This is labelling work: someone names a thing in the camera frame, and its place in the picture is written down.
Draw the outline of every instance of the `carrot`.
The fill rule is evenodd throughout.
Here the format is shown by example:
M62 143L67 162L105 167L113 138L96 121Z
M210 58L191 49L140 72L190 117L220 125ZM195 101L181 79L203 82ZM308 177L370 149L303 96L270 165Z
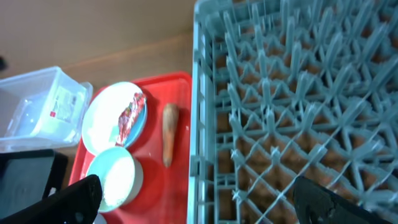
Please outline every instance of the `carrot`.
M163 109L163 164L169 167L173 161L175 131L177 130L178 107L168 103Z

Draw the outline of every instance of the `white bowl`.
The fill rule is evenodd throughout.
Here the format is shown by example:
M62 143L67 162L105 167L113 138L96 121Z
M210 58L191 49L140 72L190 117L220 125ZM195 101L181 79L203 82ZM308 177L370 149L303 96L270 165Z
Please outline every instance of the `white bowl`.
M103 90L87 109L81 128L81 137L88 152L98 155L116 144L120 114L129 105L135 93L142 90L131 82L115 83ZM139 115L124 147L132 144L144 128L147 106Z
M123 147L107 149L93 159L86 175L99 177L103 199L99 212L110 212L131 202L144 180L142 166Z

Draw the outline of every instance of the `white plate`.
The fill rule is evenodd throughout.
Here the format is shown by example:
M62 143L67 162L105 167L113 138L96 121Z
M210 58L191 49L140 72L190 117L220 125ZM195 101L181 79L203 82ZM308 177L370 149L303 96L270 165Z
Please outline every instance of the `white plate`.
M81 129L83 143L88 152L96 156L115 146L114 130L117 129L119 116L129 105L135 93L142 93L137 85L131 82L119 82L107 87L94 99L85 114ZM132 141L138 138L143 127L142 124L137 133L131 133L135 134Z

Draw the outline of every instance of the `label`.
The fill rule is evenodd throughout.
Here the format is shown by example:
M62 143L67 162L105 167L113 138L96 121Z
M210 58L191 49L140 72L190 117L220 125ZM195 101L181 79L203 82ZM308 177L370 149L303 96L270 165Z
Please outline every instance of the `label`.
M76 95L63 87L58 87L50 117L70 123L76 105Z

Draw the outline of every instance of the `red tray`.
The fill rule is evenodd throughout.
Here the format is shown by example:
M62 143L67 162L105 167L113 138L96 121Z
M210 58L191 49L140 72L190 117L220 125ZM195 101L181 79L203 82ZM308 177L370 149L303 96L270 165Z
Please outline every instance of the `red tray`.
M188 167L192 78L184 72L133 81L147 95L148 117L143 132L129 147L142 165L144 182L129 204L104 213L110 224L185 223L188 201ZM162 111L166 103L180 108L173 163L162 162ZM94 156L80 140L69 185L84 178Z

